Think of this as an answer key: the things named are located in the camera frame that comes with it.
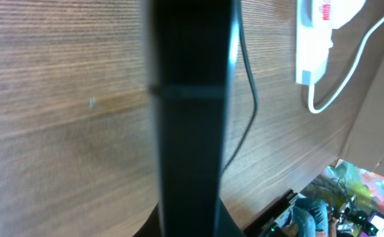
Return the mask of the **cyan Galaxy smartphone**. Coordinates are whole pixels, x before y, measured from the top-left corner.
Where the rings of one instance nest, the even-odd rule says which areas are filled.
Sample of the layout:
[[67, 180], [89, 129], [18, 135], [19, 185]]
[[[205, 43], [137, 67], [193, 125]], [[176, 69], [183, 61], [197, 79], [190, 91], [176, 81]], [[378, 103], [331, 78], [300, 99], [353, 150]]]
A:
[[163, 236], [240, 236], [220, 199], [237, 7], [226, 0], [144, 4], [147, 79]]

